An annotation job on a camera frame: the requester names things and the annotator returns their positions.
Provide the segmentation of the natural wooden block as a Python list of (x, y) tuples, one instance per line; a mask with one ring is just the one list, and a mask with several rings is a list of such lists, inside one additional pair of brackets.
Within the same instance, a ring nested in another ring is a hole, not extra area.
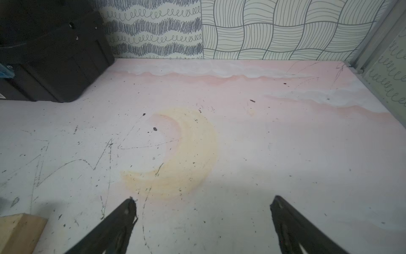
[(47, 222), (26, 213), (1, 217), (1, 254), (32, 254)]

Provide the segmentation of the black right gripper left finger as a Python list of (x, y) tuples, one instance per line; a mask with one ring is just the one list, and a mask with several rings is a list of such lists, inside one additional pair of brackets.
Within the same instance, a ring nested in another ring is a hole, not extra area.
[(67, 253), (124, 254), (137, 221), (136, 202), (130, 197)]

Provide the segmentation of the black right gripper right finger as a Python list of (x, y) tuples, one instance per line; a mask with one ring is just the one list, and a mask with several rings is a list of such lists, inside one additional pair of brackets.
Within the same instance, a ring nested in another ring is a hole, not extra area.
[(281, 196), (274, 197), (270, 210), (283, 254), (347, 253)]

